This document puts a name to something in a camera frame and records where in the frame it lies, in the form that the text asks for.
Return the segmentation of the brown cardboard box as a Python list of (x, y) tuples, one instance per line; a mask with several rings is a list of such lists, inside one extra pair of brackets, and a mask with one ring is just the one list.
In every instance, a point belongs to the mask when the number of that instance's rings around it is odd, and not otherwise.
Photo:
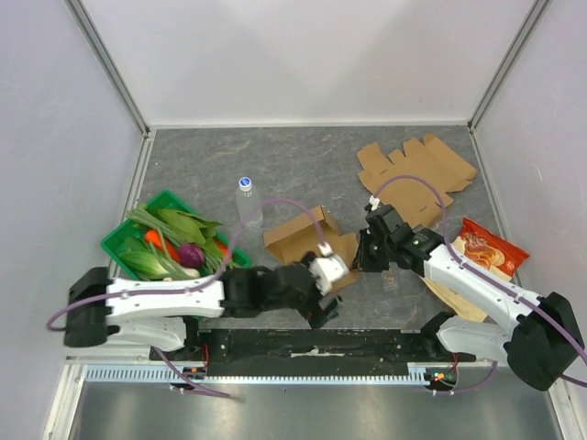
[[(341, 234), (334, 217), (326, 211), (324, 206), (313, 208), (311, 213), (321, 226), (326, 242), (350, 269), (359, 247), (357, 234)], [(285, 264), (301, 261), (308, 251), (321, 256), (318, 248), (319, 236), (314, 222), (307, 214), (300, 214), (265, 232), (263, 241), (265, 248)]]

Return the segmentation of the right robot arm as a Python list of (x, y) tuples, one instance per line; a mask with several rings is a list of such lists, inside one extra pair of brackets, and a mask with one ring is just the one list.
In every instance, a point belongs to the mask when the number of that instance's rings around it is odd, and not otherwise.
[(570, 302), (557, 292), (541, 296), (499, 278), (444, 243), (441, 235), (414, 231), (390, 205), (369, 203), (356, 259), (372, 270), (391, 264), (457, 293), (489, 317), (477, 323), (440, 314), (420, 337), (434, 361), (450, 352), (505, 363), (526, 385), (547, 391), (563, 377), (585, 345)]

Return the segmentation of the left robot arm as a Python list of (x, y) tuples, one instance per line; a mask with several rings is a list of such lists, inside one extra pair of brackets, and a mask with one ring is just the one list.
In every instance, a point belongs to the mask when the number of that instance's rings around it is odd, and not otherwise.
[(191, 360), (202, 346), (192, 318), (253, 318), (291, 309), (317, 329), (335, 316), (338, 306), (337, 300), (323, 305), (323, 297), (347, 274), (328, 258), (173, 281), (111, 279), (107, 269), (93, 268), (70, 288), (63, 342), (86, 348), (117, 339)]

